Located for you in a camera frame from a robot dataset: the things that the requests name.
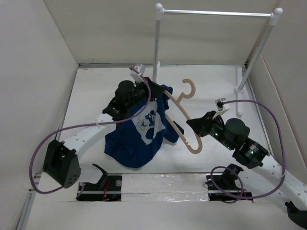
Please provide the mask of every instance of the white metal rod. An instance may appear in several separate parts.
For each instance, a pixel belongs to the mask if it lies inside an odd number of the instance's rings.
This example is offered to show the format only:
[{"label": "white metal rod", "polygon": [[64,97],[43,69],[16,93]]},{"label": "white metal rod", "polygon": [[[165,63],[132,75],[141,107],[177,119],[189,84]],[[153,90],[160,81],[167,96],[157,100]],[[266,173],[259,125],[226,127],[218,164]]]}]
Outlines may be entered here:
[{"label": "white metal rod", "polygon": [[177,15],[213,15],[213,16],[233,16],[251,18],[271,18],[271,13],[240,13],[240,12],[218,12],[218,11],[184,11],[184,10],[164,10],[164,14]]},{"label": "white metal rod", "polygon": [[244,85],[245,85],[246,81],[248,80],[248,77],[251,73],[251,70],[253,69],[254,65],[256,64],[256,61],[257,61],[258,57],[260,56],[260,53],[261,53],[266,41],[268,40],[273,27],[274,27],[273,25],[269,25],[266,32],[264,33],[262,40],[260,41],[259,46],[256,48],[254,55],[253,55],[249,65],[248,65],[248,69],[246,70],[246,73],[244,74],[244,77],[243,77],[243,79],[242,79],[242,81],[241,81],[241,83],[238,87],[238,90],[243,90],[243,87],[244,87]]},{"label": "white metal rod", "polygon": [[153,61],[153,78],[152,78],[153,82],[157,82],[160,24],[161,20],[155,21],[154,56],[153,56],[154,61]]}]

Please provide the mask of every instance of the clothes hanger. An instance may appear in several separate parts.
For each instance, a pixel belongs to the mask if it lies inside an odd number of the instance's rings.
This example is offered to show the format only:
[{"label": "clothes hanger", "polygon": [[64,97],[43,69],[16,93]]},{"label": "clothes hanger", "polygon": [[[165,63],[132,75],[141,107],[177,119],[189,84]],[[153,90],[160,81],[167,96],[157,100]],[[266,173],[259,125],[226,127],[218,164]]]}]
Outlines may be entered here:
[{"label": "clothes hanger", "polygon": [[[173,103],[178,107],[178,109],[182,112],[182,114],[184,115],[184,117],[187,119],[187,120],[190,120],[191,117],[189,116],[189,114],[187,113],[187,111],[182,107],[182,105],[180,104],[182,99],[185,98],[185,99],[189,99],[189,98],[192,98],[196,92],[196,86],[195,86],[195,83],[191,80],[191,79],[183,79],[182,80],[183,83],[188,83],[190,84],[191,86],[191,92],[189,94],[185,94],[184,92],[182,92],[180,94],[180,96],[175,99],[173,97],[173,95],[171,95],[168,91],[164,91],[164,94],[166,96],[169,97],[169,99],[171,99],[173,101]],[[174,130],[176,131],[176,133],[179,135],[179,137],[182,139],[183,143],[185,144],[185,146],[188,148],[188,150],[193,153],[193,154],[197,154],[197,153],[200,153],[201,150],[202,150],[202,141],[201,141],[201,138],[196,134],[195,134],[195,137],[196,137],[196,140],[197,140],[197,143],[198,143],[198,148],[197,149],[193,149],[191,147],[191,145],[189,145],[189,143],[187,142],[187,139],[185,138],[185,136],[181,133],[181,131],[179,130],[179,128],[176,126],[176,124],[173,122],[173,120],[169,117],[169,115],[167,115],[167,113],[165,113],[165,117],[166,119],[168,120],[168,122],[171,124],[171,126],[174,128]]]}]

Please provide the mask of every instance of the vertical pole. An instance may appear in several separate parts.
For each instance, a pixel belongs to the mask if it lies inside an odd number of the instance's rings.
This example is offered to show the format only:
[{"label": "vertical pole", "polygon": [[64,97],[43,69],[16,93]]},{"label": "vertical pole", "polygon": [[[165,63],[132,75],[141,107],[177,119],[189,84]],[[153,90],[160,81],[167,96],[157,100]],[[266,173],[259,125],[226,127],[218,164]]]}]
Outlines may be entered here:
[{"label": "vertical pole", "polygon": [[157,82],[157,72],[158,72],[158,53],[159,53],[159,38],[160,38],[160,24],[161,16],[163,14],[163,6],[157,3],[155,6],[156,18],[155,18],[155,37],[154,37],[154,55],[153,55],[153,77],[152,81]]},{"label": "vertical pole", "polygon": [[268,40],[273,27],[276,25],[280,15],[282,15],[282,13],[283,13],[282,8],[276,8],[274,10],[274,12],[272,13],[272,16],[271,16],[270,22],[269,22],[269,27],[267,28],[266,32],[264,33],[264,35],[263,35],[263,37],[260,41],[259,46],[256,48],[254,55],[253,55],[253,58],[251,59],[249,65],[248,65],[248,69],[246,70],[246,73],[245,73],[240,85],[237,87],[237,91],[239,91],[239,92],[243,91],[243,87],[244,87],[246,81],[248,80],[248,77],[251,73],[251,70],[253,69],[254,65],[256,64],[256,61],[257,61],[258,57],[260,56],[260,53],[261,53],[266,41]]}]

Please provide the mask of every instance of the white graphic on shirt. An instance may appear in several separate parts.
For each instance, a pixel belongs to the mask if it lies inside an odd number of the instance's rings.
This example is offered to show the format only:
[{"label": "white graphic on shirt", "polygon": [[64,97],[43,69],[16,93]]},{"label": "white graphic on shirt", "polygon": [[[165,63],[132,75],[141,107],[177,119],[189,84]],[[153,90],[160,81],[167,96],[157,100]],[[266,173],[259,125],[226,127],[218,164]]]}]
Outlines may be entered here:
[{"label": "white graphic on shirt", "polygon": [[152,143],[156,134],[165,129],[161,117],[159,113],[157,113],[157,108],[158,104],[156,101],[149,102],[145,110],[132,119],[136,130],[139,132],[146,145]]}]

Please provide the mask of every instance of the blue fabric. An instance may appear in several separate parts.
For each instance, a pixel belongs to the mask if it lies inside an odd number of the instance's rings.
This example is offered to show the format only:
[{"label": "blue fabric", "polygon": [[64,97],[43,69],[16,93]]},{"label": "blue fabric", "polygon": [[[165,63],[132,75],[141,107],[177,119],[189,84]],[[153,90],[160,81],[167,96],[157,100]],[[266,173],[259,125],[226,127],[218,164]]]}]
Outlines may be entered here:
[{"label": "blue fabric", "polygon": [[[172,87],[164,85],[164,88],[173,93]],[[150,102],[139,116],[107,134],[105,153],[126,167],[140,168],[155,156],[163,138],[175,143],[179,136],[165,117],[165,110],[169,109],[168,99],[163,93]],[[131,114],[138,112],[145,104],[146,101],[141,102]]]}]

